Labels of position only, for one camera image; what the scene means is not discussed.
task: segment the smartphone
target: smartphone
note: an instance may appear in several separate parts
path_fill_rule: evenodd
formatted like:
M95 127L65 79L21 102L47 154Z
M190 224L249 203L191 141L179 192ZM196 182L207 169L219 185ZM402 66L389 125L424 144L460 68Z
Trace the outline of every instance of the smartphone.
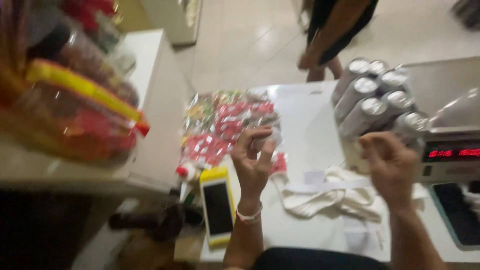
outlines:
M480 221L464 201L460 186L433 184L429 190L455 245L461 250L480 249Z
M228 243L235 222L235 208L225 167L202 172L200 193L210 247Z

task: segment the silver can lid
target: silver can lid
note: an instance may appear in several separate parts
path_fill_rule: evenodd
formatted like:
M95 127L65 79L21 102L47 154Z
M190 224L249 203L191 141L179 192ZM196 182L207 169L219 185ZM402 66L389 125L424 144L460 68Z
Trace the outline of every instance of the silver can lid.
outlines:
M380 60L374 60L370 62L369 71L371 74L380 75L387 69L386 64Z
M389 71L382 76L382 82L390 86L401 86L407 81L407 76L395 71Z
M414 100L403 91L395 91L387 96L388 104L399 109L405 109L413 105Z
M368 68L370 67L370 63L366 59L363 58L358 58L354 59L349 65L348 69L357 74L363 74L368 71Z
M378 84L369 78L359 78L355 81L353 87L360 93L369 94L377 90Z
M424 112L412 112L405 116L404 122L415 131L424 132L427 130L428 116Z
M387 110L387 105L378 98L361 101L361 109L368 115L380 115Z

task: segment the digital scale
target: digital scale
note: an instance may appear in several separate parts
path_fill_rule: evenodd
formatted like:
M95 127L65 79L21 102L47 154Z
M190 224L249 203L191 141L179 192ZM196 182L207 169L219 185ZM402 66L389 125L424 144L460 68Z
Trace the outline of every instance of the digital scale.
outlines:
M476 96L480 90L480 57L407 64L401 68L408 75L407 89L417 110L427 113L431 123L442 109L447 119L441 127L429 127L419 140L419 181L480 180L480 103L471 106L471 101L480 100ZM454 102L461 96L466 98Z

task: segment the black shorts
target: black shorts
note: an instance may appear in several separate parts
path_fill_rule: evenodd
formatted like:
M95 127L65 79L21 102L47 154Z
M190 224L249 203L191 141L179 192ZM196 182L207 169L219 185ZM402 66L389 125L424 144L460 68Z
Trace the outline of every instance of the black shorts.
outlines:
M312 43L313 37L317 30L321 31L325 26L330 12L335 6L337 0L315 0L313 4L312 18L308 28L307 46ZM330 48L328 48L320 57L318 64L323 65L338 55L352 40L352 38L360 32L372 19L373 12L377 6L378 0L372 0L372 3L365 9L355 25L346 32L339 40L337 40Z

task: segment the can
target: can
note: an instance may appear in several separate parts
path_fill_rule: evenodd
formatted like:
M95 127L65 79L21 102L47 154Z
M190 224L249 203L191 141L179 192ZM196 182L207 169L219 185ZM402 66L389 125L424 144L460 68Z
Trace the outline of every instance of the can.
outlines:
M364 57L355 58L350 61L350 63L348 63L347 67L343 71L342 76L338 80L335 89L333 90L333 106L337 105L337 103L340 101L343 94L347 90L348 85L350 85L353 80L359 77L366 76L368 74L369 66L369 60Z
M382 118L387 105L379 98L364 98L357 102L353 110L338 128L341 137L354 140L365 133L370 126Z
M368 77L376 80L378 76L382 75L388 70L388 64L382 60L373 60L370 62L368 68Z
M334 114L339 121L343 121L355 104L362 98L369 98L375 95L378 84L369 78L358 78L350 83L345 94L335 106Z
M405 91L407 76L399 71L390 70L379 76L377 83L379 85L379 95L384 95L393 91Z
M388 92L382 96L382 101L387 105L387 111L372 125L372 132L383 130L402 113L412 111L415 104L413 98L403 91Z
M404 143L410 144L427 131L428 115L424 112L406 112L400 115L390 130Z

